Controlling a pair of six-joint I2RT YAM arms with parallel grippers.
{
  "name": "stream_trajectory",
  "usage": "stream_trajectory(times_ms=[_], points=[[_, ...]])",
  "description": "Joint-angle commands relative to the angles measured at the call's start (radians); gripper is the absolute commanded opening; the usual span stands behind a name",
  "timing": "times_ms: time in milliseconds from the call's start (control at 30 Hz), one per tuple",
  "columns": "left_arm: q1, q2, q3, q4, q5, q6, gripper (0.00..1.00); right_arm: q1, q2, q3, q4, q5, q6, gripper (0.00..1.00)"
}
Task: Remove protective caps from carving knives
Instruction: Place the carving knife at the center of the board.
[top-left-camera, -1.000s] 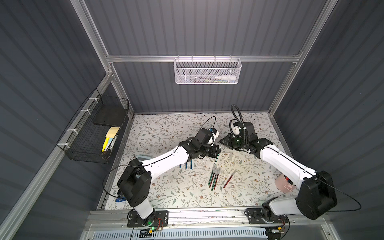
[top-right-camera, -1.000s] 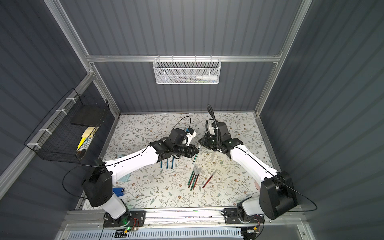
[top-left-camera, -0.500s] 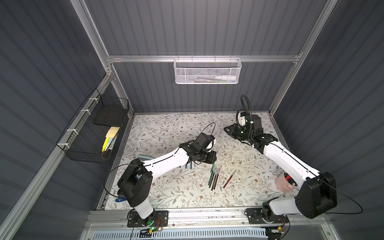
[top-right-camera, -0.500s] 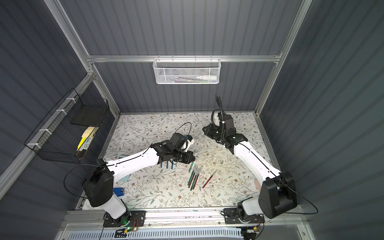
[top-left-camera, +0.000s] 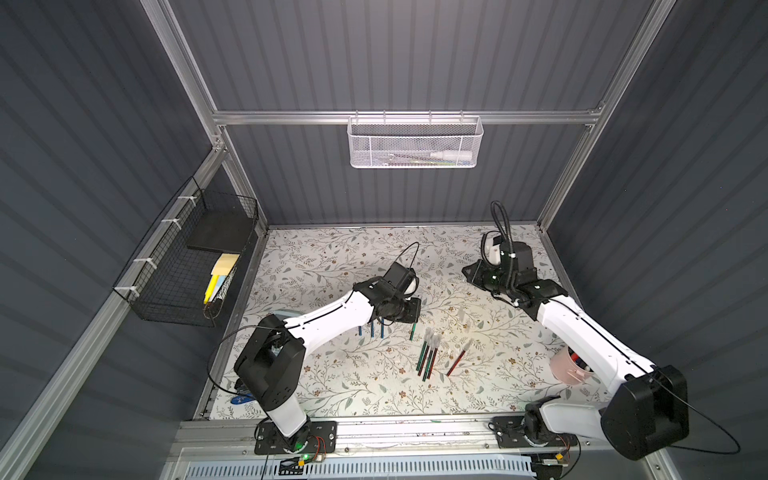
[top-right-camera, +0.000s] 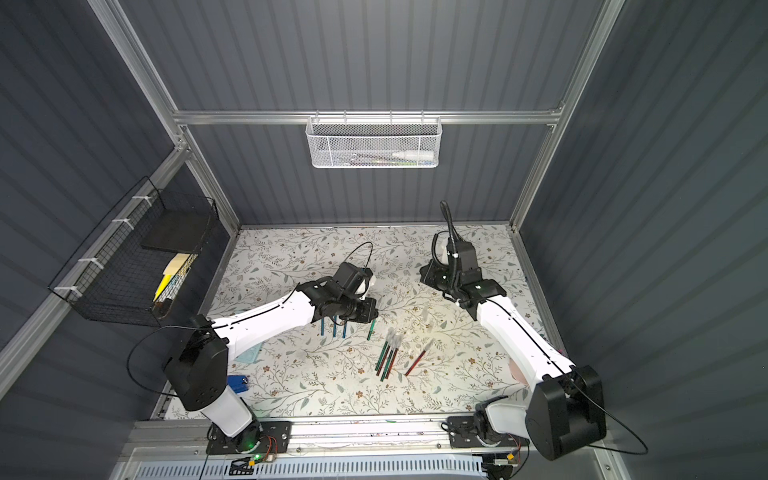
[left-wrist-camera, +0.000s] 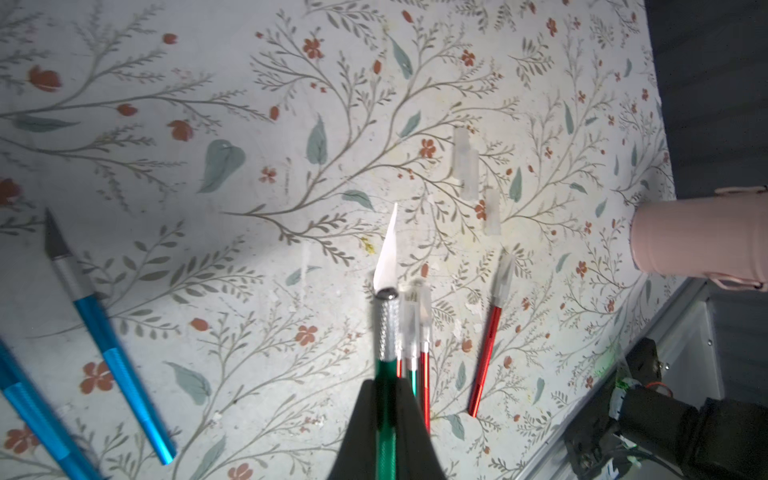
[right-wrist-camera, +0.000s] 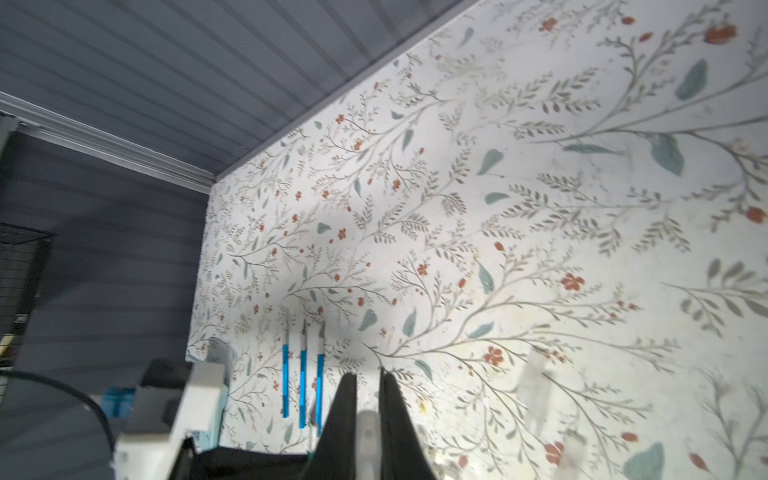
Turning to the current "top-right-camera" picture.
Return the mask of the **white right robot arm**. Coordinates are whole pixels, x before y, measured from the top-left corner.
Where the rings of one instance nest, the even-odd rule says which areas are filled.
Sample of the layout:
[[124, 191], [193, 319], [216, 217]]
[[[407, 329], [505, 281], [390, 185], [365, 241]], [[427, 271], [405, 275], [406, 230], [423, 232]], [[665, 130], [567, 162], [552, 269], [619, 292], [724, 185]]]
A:
[[535, 331], [500, 284], [482, 276], [470, 242], [438, 241], [434, 236], [420, 281], [489, 332], [509, 356], [513, 377], [531, 390], [523, 404], [504, 396], [479, 404], [478, 436], [491, 443], [502, 435], [525, 438], [548, 460], [604, 439], [602, 383], [594, 369], [576, 366]]

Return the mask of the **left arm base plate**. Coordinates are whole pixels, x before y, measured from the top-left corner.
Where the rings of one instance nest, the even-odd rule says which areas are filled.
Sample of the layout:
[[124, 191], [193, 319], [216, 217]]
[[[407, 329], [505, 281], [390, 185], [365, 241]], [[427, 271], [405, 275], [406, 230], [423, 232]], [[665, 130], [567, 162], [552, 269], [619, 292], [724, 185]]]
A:
[[207, 432], [209, 455], [260, 455], [286, 453], [293, 424], [289, 421], [254, 421], [234, 437], [211, 424]]

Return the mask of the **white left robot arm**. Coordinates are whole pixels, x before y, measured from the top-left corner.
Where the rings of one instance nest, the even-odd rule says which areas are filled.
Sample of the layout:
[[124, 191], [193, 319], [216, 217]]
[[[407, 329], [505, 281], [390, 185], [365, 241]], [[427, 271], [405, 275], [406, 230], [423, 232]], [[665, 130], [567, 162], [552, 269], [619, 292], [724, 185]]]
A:
[[369, 294], [374, 283], [370, 268], [343, 262], [334, 275], [301, 283], [263, 306], [214, 320], [199, 315], [172, 347], [163, 372], [186, 410], [203, 414], [228, 438], [251, 432], [257, 419], [229, 386], [228, 365], [273, 337], [326, 318], [372, 323], [378, 317]]

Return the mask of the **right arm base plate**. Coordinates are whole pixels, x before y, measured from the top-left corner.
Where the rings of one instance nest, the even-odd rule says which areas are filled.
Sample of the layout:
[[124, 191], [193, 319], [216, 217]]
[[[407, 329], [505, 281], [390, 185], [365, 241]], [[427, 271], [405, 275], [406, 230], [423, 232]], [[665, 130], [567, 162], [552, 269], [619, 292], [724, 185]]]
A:
[[512, 434], [494, 431], [485, 420], [478, 420], [474, 415], [449, 416], [440, 424], [447, 433], [452, 448], [504, 448], [517, 451], [528, 447], [528, 439]]

